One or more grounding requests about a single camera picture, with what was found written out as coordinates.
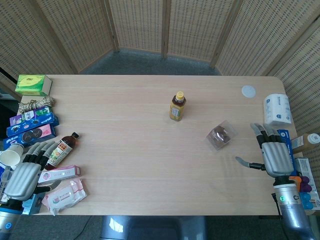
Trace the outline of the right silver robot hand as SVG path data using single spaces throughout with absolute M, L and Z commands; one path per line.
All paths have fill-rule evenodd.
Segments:
M 263 163 L 248 162 L 236 156 L 238 163 L 246 168 L 266 171 L 272 178 L 290 176 L 294 171 L 288 147 L 280 134 L 269 124 L 251 123 L 261 150 Z

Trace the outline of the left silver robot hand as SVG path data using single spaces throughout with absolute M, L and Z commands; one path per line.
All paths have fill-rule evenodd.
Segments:
M 24 202 L 33 194 L 49 192 L 61 183 L 60 180 L 56 180 L 50 185 L 38 186 L 41 173 L 57 146 L 57 142 L 48 141 L 37 142 L 29 148 L 23 161 L 13 171 L 4 190 L 8 199 Z

